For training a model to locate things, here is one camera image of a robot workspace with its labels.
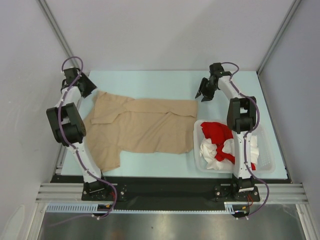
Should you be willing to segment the beige t shirt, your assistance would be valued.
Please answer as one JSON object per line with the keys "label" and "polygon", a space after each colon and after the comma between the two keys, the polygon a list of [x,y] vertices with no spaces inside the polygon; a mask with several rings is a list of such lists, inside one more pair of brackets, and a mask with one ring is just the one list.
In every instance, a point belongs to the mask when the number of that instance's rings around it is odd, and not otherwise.
{"label": "beige t shirt", "polygon": [[131,98],[98,91],[84,119],[89,152],[102,172],[119,168],[122,151],[184,154],[194,148],[196,100]]}

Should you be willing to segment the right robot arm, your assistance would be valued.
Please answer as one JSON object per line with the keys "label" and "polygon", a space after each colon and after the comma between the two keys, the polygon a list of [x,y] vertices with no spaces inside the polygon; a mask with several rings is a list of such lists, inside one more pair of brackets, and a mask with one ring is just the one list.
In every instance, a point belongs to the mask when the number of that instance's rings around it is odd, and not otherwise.
{"label": "right robot arm", "polygon": [[258,190],[255,187],[251,165],[251,137],[260,123],[260,112],[256,98],[243,94],[233,83],[233,76],[239,71],[226,71],[225,62],[216,62],[209,66],[210,76],[204,77],[195,98],[202,97],[202,102],[213,100],[215,92],[220,90],[229,100],[226,125],[231,130],[234,140],[235,164],[232,182],[226,189],[227,199],[245,201],[249,194]]}

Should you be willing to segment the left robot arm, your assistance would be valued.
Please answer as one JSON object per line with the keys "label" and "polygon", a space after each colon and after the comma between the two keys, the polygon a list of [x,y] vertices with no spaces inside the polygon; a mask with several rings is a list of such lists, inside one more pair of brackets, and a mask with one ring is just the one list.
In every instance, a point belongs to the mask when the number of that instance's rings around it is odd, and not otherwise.
{"label": "left robot arm", "polygon": [[82,201],[113,201],[115,190],[107,183],[94,162],[86,143],[86,127],[78,111],[81,99],[89,96],[97,86],[80,68],[64,69],[61,98],[55,107],[46,110],[55,140],[73,155],[83,176]]}

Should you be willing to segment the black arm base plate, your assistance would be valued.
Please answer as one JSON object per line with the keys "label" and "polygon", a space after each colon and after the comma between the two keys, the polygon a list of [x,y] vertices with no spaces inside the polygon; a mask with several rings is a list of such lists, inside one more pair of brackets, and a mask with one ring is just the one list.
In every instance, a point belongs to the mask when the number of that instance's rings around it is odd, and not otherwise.
{"label": "black arm base plate", "polygon": [[174,177],[123,177],[107,176],[106,181],[115,185],[118,201],[138,197],[191,198],[215,197],[219,186],[230,187],[231,178],[174,178]]}

